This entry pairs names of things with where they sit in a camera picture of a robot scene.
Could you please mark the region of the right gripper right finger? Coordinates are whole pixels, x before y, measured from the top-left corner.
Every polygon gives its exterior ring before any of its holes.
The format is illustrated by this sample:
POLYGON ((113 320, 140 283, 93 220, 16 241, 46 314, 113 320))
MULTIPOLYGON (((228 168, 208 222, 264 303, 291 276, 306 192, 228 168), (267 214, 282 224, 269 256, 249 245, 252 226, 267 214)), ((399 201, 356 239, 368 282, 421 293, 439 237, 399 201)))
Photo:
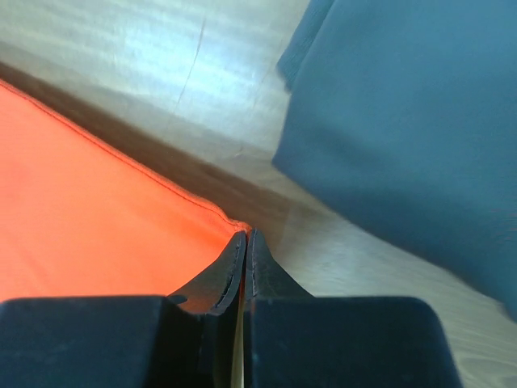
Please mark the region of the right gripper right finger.
POLYGON ((459 387, 433 309, 414 297, 315 297, 253 230, 243 315, 247 387, 459 387))

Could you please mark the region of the orange t shirt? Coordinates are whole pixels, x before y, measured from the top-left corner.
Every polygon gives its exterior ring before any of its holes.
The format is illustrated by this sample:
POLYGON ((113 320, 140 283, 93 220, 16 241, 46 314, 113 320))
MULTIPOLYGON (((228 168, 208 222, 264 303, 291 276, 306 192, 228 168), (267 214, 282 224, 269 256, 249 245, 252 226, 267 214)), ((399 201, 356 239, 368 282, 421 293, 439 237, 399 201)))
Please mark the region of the orange t shirt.
POLYGON ((249 226, 1 85, 1 298, 167 295, 249 226))

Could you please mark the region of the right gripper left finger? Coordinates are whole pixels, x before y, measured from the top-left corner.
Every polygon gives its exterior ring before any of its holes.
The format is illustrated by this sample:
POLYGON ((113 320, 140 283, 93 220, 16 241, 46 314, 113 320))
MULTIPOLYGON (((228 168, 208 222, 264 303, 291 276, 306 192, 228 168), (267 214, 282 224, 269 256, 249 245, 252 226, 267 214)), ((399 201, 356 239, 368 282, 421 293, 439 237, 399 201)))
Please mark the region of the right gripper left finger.
POLYGON ((245 255, 238 232, 168 296, 3 302, 2 386, 231 386, 245 255))

